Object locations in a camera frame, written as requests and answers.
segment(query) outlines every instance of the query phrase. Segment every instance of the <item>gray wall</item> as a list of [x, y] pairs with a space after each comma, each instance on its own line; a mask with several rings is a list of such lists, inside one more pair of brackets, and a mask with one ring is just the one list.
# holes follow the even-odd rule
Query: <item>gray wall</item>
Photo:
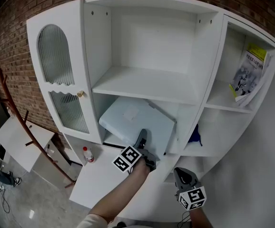
[[275, 228], [275, 76], [254, 120], [203, 184], [215, 228]]

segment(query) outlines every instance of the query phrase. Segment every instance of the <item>human hand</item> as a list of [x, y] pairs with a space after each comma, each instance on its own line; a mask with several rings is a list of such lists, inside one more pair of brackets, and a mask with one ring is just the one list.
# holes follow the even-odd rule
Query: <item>human hand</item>
[[141, 157], [137, 163], [133, 166], [132, 172], [138, 172], [139, 174], [146, 175], [150, 173], [150, 168], [146, 165], [145, 159]]

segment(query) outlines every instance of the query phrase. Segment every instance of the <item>gray floor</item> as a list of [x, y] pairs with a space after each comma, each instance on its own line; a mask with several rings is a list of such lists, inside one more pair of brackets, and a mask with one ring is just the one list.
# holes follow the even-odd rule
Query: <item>gray floor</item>
[[[4, 165], [4, 172], [12, 171], [15, 177], [25, 174], [25, 170], [11, 158]], [[0, 192], [0, 228], [75, 228], [88, 214], [89, 209], [69, 200], [72, 188], [59, 190], [48, 184], [37, 174], [26, 173], [22, 183], [5, 190], [5, 199], [10, 205], [10, 213], [2, 208]], [[127, 225], [145, 225], [154, 228], [176, 228], [176, 223], [153, 223], [116, 218], [109, 227], [119, 221]]]

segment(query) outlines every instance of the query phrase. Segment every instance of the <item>white countertop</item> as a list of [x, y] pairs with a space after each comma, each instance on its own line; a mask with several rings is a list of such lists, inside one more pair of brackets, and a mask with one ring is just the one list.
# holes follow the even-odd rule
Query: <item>white countertop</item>
[[[87, 163], [81, 170], [70, 200], [92, 208], [102, 197], [114, 189], [126, 177], [112, 165], [119, 149], [97, 145], [92, 149], [94, 163]], [[164, 183], [165, 171], [177, 162], [176, 155], [168, 155], [160, 161], [157, 169], [150, 173], [146, 182], [119, 217], [158, 221], [179, 222], [185, 209], [177, 201], [174, 183]]]
[[[54, 133], [29, 121], [26, 122], [26, 125], [32, 126], [30, 131], [39, 144], [45, 148]], [[0, 128], [0, 144], [18, 164], [30, 172], [41, 152], [34, 144], [25, 146], [28, 142], [31, 142], [31, 138], [16, 117], [10, 117]]]

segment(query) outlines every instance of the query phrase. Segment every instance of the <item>gold door knob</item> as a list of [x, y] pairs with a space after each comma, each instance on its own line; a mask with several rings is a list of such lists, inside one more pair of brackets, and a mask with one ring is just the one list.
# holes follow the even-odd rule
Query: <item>gold door knob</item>
[[83, 90], [81, 90], [81, 91], [79, 91], [78, 93], [77, 93], [77, 96], [78, 97], [82, 97], [84, 95], [84, 91]]

